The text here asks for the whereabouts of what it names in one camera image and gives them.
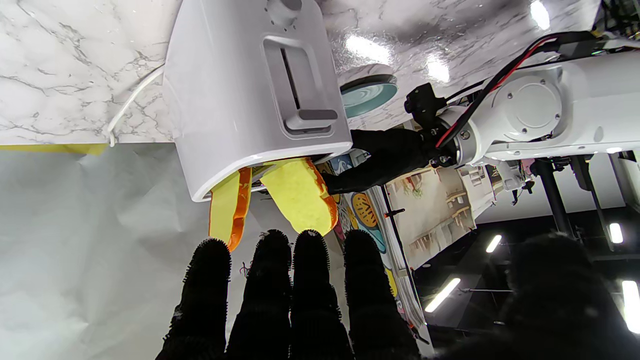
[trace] finger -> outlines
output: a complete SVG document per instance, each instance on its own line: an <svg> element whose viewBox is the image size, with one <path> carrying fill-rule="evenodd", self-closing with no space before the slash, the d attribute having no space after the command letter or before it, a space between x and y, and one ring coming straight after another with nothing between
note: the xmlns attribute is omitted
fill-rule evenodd
<svg viewBox="0 0 640 360"><path fill-rule="evenodd" d="M231 359L286 359L289 355L291 248L270 230L258 242L244 287L227 355Z"/></svg>
<svg viewBox="0 0 640 360"><path fill-rule="evenodd" d="M352 359L329 283L329 254L317 231L303 231L293 255L291 359Z"/></svg>
<svg viewBox="0 0 640 360"><path fill-rule="evenodd" d="M224 353L230 269L231 255L222 241L209 239L197 247L184 276L180 304L157 359Z"/></svg>
<svg viewBox="0 0 640 360"><path fill-rule="evenodd" d="M418 359L418 347L397 312L378 247L362 230L344 243L345 287L356 359Z"/></svg>

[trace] teal plate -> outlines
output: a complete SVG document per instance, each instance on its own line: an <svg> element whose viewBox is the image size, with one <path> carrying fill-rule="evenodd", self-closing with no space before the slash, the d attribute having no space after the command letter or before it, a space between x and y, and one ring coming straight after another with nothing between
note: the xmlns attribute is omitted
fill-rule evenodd
<svg viewBox="0 0 640 360"><path fill-rule="evenodd" d="M383 106L398 91L394 83L364 83L342 91L342 103L347 118L366 114Z"/></svg>

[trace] white cable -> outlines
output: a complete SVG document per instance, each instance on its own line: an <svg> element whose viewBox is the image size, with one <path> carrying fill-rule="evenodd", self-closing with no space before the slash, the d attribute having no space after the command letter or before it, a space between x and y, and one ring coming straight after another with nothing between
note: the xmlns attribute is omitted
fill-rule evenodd
<svg viewBox="0 0 640 360"><path fill-rule="evenodd" d="M138 94L140 94L142 89L147 87L147 85L153 83L154 80L158 76L160 76L163 72L164 72L164 65L160 65L151 74L147 75L147 77L144 80L142 80L142 82L138 84L138 86L136 86L133 92L131 92L131 95L129 95L129 98L127 99L127 101L124 103L124 105L122 105L122 107L120 108L120 111L118 111L118 113L113 117L113 119L111 119L111 122L107 126L107 131L109 131L109 146L114 147L116 145L116 136L113 134L113 129L118 124L118 121L120 120L122 115L124 115L124 113L127 111L127 109L129 108L129 105L131 105L133 100L136 99L136 97L138 96Z"/></svg>

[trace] orange crust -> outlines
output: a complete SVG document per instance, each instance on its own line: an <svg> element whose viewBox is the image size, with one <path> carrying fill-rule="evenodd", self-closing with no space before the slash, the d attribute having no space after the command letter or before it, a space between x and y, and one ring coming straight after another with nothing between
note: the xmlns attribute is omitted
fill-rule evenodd
<svg viewBox="0 0 640 360"><path fill-rule="evenodd" d="M249 212L249 202L251 201L251 168L242 168L238 170L240 173L240 185L238 188L238 202L236 205L236 212L234 213L233 225L231 228L231 237L229 238L229 252L236 249L240 240L242 240L242 234L244 232L244 218Z"/></svg>
<svg viewBox="0 0 640 360"><path fill-rule="evenodd" d="M314 171L314 174L316 175L316 185L320 190L322 190L320 198L322 198L327 208L329 209L329 212L331 214L331 228L333 229L335 227L335 224L338 223L338 206L336 205L333 197L327 192L324 179L322 178L322 175L320 175L320 172L310 158L307 158L307 166L309 166L309 168L312 169Z"/></svg>

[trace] bread slice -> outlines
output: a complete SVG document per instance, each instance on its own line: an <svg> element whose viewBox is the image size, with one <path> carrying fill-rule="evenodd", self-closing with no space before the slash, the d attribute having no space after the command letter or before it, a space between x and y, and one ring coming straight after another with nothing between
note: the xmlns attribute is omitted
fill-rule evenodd
<svg viewBox="0 0 640 360"><path fill-rule="evenodd" d="M233 251L244 231L251 200L251 168L242 168L211 190L209 236L224 241Z"/></svg>
<svg viewBox="0 0 640 360"><path fill-rule="evenodd" d="M260 181L278 209L299 233L316 230L323 236L338 221L338 209L322 176L308 158L275 161Z"/></svg>

